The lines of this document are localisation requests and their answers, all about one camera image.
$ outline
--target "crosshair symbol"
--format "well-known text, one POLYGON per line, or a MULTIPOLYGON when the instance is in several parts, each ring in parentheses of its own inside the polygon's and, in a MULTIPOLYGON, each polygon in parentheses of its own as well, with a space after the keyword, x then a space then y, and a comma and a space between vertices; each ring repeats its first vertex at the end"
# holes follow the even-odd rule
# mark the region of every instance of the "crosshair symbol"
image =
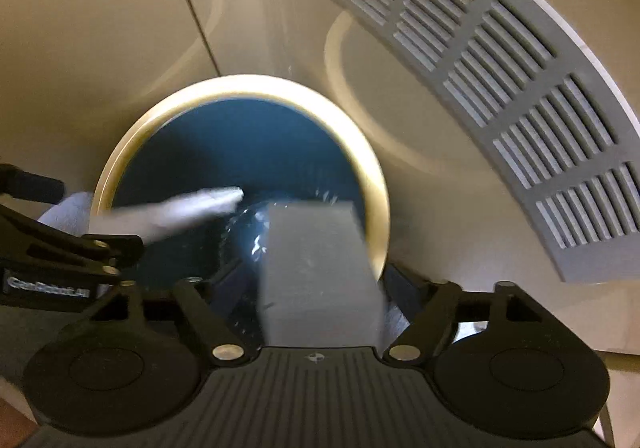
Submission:
POLYGON ((310 362, 314 362, 315 364, 318 364, 322 360, 324 360, 324 354, 320 354, 320 352, 314 352, 313 354, 309 354, 308 356, 305 356, 305 358, 308 359, 310 362))

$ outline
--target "curved vent cover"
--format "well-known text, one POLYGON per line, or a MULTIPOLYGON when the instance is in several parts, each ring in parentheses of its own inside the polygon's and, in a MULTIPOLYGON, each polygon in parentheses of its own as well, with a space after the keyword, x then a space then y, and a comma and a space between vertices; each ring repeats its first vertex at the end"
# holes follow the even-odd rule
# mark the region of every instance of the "curved vent cover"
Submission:
POLYGON ((640 125, 544 0, 336 1, 458 117, 564 279, 640 274, 640 125))

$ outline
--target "circular container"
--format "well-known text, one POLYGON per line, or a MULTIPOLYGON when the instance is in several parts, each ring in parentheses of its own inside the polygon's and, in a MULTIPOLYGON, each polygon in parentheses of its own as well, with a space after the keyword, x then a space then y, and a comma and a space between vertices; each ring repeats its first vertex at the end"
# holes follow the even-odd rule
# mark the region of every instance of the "circular container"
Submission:
MULTIPOLYGON (((350 200, 376 278, 389 238, 378 160, 351 119, 324 96, 282 78, 222 76, 186 87, 142 116, 102 171, 92 215, 202 188, 239 186, 241 209, 268 200, 350 200)), ((220 265, 229 219, 150 245, 127 274, 152 287, 220 265)))

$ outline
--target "white elongated object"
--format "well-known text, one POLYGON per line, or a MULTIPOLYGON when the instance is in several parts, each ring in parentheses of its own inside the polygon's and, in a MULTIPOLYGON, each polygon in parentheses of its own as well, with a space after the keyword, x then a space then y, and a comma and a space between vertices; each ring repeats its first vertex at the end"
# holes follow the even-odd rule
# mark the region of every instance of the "white elongated object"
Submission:
POLYGON ((235 212, 243 196, 237 187, 216 188, 178 195, 161 203, 117 208, 105 215, 92 216, 89 233, 138 235, 145 244, 150 244, 212 217, 235 212))

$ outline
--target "skin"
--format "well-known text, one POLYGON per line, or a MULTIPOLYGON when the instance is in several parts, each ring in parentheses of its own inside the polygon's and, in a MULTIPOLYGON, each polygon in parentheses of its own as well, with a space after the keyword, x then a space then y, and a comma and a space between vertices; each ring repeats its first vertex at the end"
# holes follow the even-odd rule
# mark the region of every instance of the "skin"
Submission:
POLYGON ((16 448, 38 429, 4 399, 0 399, 0 448, 16 448))

